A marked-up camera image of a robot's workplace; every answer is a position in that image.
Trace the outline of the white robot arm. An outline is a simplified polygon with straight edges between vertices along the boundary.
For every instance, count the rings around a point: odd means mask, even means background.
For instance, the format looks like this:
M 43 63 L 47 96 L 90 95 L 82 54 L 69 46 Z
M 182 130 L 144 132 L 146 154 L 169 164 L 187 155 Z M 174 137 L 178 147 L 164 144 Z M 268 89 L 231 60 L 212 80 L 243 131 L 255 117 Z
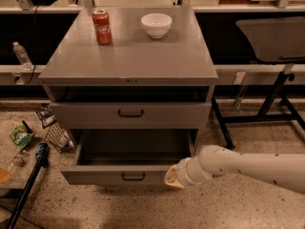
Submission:
M 242 175 L 305 194 L 304 154 L 249 154 L 208 145 L 194 157 L 181 159 L 165 175 L 165 183 L 187 188 L 225 177 Z

